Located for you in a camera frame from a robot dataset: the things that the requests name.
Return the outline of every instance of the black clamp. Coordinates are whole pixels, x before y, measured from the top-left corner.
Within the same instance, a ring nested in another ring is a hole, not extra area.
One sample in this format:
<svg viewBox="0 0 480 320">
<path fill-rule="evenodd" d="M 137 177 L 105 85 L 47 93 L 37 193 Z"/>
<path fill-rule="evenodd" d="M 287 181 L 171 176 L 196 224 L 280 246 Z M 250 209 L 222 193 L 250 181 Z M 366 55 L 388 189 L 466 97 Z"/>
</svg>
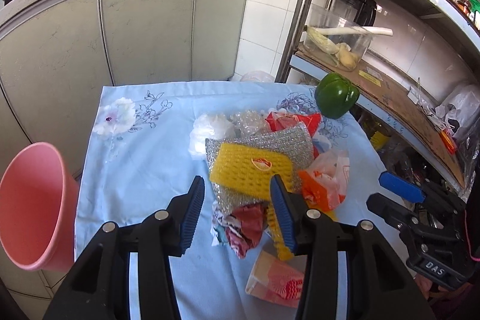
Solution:
<svg viewBox="0 0 480 320">
<path fill-rule="evenodd" d="M 190 247 L 205 196 L 200 176 L 187 194 L 143 222 L 107 222 L 78 257 L 50 303 L 44 320 L 129 320 L 130 253 L 138 253 L 142 320 L 180 320 L 169 256 Z"/>
<path fill-rule="evenodd" d="M 270 194 L 282 236 L 294 255 L 307 255 L 296 320 L 335 319 L 338 251 L 346 252 L 347 319 L 434 320 L 401 259 L 371 221 L 336 223 L 287 193 L 279 175 Z"/>
<path fill-rule="evenodd" d="M 448 290 L 456 290 L 475 273 L 477 264 L 469 254 L 465 229 L 465 202 L 433 182 L 417 187 L 384 172 L 379 178 L 387 190 L 422 206 L 441 224 L 421 223 L 413 212 L 380 193 L 371 195 L 367 208 L 400 231 L 409 258 L 406 265 Z"/>
</svg>

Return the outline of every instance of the gray cabinet door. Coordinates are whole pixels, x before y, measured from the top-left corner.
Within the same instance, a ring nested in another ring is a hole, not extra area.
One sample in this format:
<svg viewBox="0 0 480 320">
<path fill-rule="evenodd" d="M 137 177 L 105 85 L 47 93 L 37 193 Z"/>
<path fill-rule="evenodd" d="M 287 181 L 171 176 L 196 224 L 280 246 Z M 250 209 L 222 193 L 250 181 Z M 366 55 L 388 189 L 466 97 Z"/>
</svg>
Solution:
<svg viewBox="0 0 480 320">
<path fill-rule="evenodd" d="M 102 86 L 111 79 L 97 0 L 66 0 L 0 40 L 0 77 L 32 141 L 55 145 L 81 171 Z"/>
<path fill-rule="evenodd" d="M 15 155 L 29 144 L 0 91 L 0 178 Z"/>
<path fill-rule="evenodd" d="M 233 75 L 246 0 L 195 0 L 192 80 Z"/>
<path fill-rule="evenodd" d="M 101 0 L 116 86 L 191 80 L 194 0 Z"/>
</svg>

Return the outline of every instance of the snack wrapper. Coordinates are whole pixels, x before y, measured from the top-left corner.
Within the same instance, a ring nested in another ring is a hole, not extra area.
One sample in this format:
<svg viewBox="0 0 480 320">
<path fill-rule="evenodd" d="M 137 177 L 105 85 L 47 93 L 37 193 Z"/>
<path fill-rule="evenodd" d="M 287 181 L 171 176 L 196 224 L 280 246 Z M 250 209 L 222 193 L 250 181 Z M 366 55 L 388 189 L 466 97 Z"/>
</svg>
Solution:
<svg viewBox="0 0 480 320">
<path fill-rule="evenodd" d="M 303 273 L 262 251 L 245 287 L 245 292 L 286 307 L 298 307 L 302 295 Z"/>
<path fill-rule="evenodd" d="M 307 127 L 310 137 L 312 137 L 318 129 L 322 115 L 320 113 L 296 115 L 288 112 L 271 112 L 265 120 L 270 125 L 272 132 L 292 128 L 299 122 L 303 122 Z"/>
</svg>

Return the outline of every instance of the clear plastic container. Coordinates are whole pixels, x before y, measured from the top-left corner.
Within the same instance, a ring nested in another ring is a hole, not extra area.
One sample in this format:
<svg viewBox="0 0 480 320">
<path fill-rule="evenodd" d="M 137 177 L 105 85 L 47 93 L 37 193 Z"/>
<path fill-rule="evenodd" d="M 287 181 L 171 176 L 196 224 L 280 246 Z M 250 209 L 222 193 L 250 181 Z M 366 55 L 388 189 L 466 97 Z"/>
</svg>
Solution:
<svg viewBox="0 0 480 320">
<path fill-rule="evenodd" d="M 373 36 L 356 23 L 311 5 L 311 18 L 304 46 L 317 60 L 353 71 Z"/>
</svg>

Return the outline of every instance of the green bell pepper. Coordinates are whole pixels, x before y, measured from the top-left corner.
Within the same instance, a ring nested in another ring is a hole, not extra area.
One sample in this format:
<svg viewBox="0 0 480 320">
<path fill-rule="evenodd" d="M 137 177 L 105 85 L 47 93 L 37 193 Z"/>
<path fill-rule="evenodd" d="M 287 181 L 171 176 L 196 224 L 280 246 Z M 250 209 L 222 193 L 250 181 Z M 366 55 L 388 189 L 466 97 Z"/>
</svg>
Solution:
<svg viewBox="0 0 480 320">
<path fill-rule="evenodd" d="M 315 101 L 320 112 L 335 120 L 349 111 L 359 96 L 358 88 L 335 72 L 325 76 L 315 89 Z"/>
</svg>

